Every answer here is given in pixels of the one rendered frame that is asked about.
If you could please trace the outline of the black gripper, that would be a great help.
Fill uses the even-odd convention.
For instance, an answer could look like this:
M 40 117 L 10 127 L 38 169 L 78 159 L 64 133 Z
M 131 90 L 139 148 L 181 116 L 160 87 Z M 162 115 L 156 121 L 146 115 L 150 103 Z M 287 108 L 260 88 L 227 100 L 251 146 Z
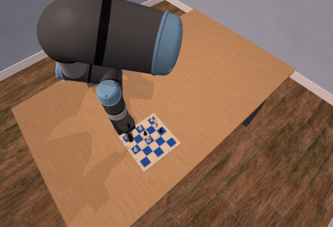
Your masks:
M 132 131 L 136 128 L 134 119 L 129 115 L 127 107 L 125 105 L 125 110 L 122 111 L 118 115 L 109 115 L 107 114 L 111 123 L 113 124 L 114 129 L 119 135 L 124 134 L 128 141 L 130 140 L 128 137 L 128 133 L 131 135 L 133 138 Z

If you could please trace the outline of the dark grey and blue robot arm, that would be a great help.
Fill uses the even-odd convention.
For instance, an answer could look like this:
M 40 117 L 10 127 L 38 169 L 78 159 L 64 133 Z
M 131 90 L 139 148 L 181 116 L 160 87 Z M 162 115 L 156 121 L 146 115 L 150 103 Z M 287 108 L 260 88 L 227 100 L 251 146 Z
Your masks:
M 126 0 L 55 0 L 36 29 L 56 77 L 98 84 L 109 115 L 125 109 L 122 70 L 168 75 L 183 38 L 179 16 Z

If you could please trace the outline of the blue and white chessboard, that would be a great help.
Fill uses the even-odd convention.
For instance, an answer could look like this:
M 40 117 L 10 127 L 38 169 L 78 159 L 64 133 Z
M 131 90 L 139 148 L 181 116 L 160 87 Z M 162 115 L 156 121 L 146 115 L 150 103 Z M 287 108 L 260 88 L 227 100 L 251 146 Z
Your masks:
M 153 126 L 154 121 L 150 121 L 151 117 L 154 120 L 157 119 L 157 124 L 159 125 L 157 128 Z M 139 125 L 143 128 L 142 130 L 139 130 Z M 154 113 L 135 126 L 136 128 L 132 131 L 133 142 L 128 142 L 124 134 L 120 135 L 119 139 L 143 172 L 147 171 L 181 144 Z M 160 128 L 163 130 L 162 133 L 159 132 Z M 144 131 L 147 132 L 146 136 L 144 136 Z M 147 137 L 149 136 L 151 137 L 150 143 L 147 142 Z M 134 152 L 134 147 L 138 149 L 137 152 Z

